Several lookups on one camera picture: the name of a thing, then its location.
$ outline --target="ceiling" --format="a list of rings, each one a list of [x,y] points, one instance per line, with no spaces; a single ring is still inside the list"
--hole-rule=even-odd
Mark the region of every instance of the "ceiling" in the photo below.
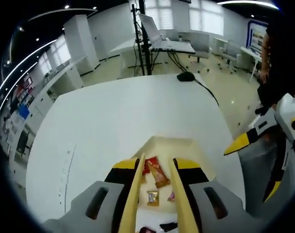
[[[119,4],[127,3],[128,0],[46,0],[46,1],[33,1],[29,0],[23,6],[23,10],[19,11],[20,21],[13,32],[11,41],[8,41],[8,49],[4,52],[2,58],[2,72],[3,76],[7,74],[26,56],[32,53],[37,48],[45,45],[46,43],[58,38],[62,33],[64,23],[77,14],[86,14],[88,16],[97,14],[111,7]],[[62,11],[44,15],[33,20],[31,18],[42,13],[64,9],[65,5],[69,5],[70,9],[85,8],[88,10],[77,11]],[[97,7],[97,12],[90,11],[93,7]],[[268,7],[257,6],[254,4],[227,4],[223,7],[232,10],[246,18],[254,15],[254,19],[268,22],[269,18],[277,11]],[[26,62],[24,62],[19,70],[27,70],[41,56],[45,50],[39,51],[34,54]],[[11,64],[7,65],[6,62],[11,60]],[[19,78],[19,72],[14,73],[12,77],[6,82],[6,86],[12,86],[13,83]]]

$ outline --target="window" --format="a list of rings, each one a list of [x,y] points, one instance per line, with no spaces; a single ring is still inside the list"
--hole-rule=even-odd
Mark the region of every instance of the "window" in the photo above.
[[[206,0],[192,0],[190,29],[224,35],[224,15],[220,5]]]
[[[70,59],[70,53],[64,35],[60,36],[57,41],[51,45],[51,52],[57,66]]]
[[[44,53],[43,55],[41,55],[41,57],[38,60],[38,64],[39,64],[39,68],[41,70],[41,72],[45,75],[46,73],[48,73],[50,70],[52,70],[50,62],[48,60],[48,56],[46,53]]]
[[[171,0],[145,0],[145,14],[154,19],[158,30],[173,29]]]

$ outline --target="ceiling light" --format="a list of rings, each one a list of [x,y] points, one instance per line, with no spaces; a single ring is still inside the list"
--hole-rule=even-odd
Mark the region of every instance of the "ceiling light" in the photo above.
[[[4,98],[4,101],[2,102],[2,104],[1,104],[1,106],[0,106],[0,111],[1,111],[1,109],[2,109],[2,107],[3,107],[3,105],[4,105],[4,103],[5,103],[5,101],[6,101],[6,99],[8,100],[8,96],[9,96],[9,94],[10,94],[10,92],[13,90],[13,88],[15,87],[15,85],[17,85],[17,83],[20,81],[20,79],[31,69],[31,68],[33,68],[36,64],[37,64],[38,62],[35,62],[30,68],[28,68],[28,70],[27,71],[25,71],[21,76],[20,76],[20,78],[18,78],[18,80],[16,81],[16,83],[15,84],[13,84],[13,86],[11,87],[11,89],[8,91],[8,93],[7,93],[7,95],[6,95],[6,97]]]
[[[218,2],[218,5],[224,5],[224,4],[232,4],[232,3],[249,3],[249,4],[256,4],[256,5],[261,5],[261,6],[267,6],[267,7],[271,7],[274,9],[279,10],[278,7],[276,7],[275,5],[271,4],[271,3],[267,3],[267,2],[262,2],[262,1],[251,1],[251,0],[236,0],[236,1],[223,1],[223,2]]]
[[[18,67],[25,62],[29,57],[31,57],[32,55],[34,55],[35,53],[37,53],[39,50],[41,50],[42,48],[48,46],[49,44],[52,44],[53,42],[55,42],[56,40],[50,41],[49,43],[43,45],[42,47],[39,47],[38,49],[36,49],[34,52],[32,52],[31,54],[29,54],[26,58],[24,58],[16,67],[14,67],[11,72],[8,74],[8,76],[5,78],[5,80],[2,82],[2,84],[0,85],[0,90],[2,89],[2,87],[4,86],[5,82],[8,80],[8,78],[13,74],[13,72],[18,69]]]

